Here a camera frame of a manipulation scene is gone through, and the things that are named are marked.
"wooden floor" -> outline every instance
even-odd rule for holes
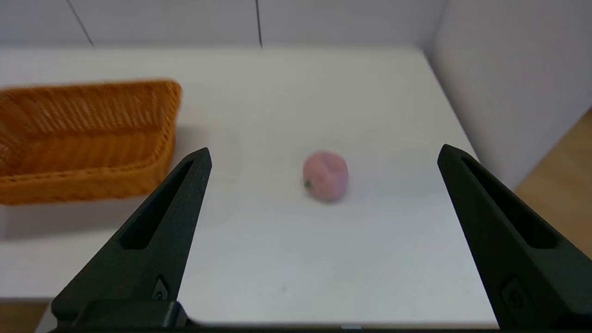
[[[592,257],[592,110],[518,186],[516,194]],[[46,303],[0,303],[0,333],[32,333]]]

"wicker basket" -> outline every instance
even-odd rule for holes
[[[147,194],[166,177],[181,87],[174,81],[0,92],[0,203]]]

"table surface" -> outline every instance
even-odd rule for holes
[[[171,77],[213,170],[179,301],[210,323],[496,327],[436,160],[473,150],[414,49],[0,49],[0,85]],[[319,149],[334,204],[304,191]],[[0,297],[53,297],[142,198],[2,207]]]

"pink peach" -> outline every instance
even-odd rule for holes
[[[306,190],[323,201],[341,198],[348,186],[348,165],[341,156],[331,152],[311,155],[304,162],[303,175]]]

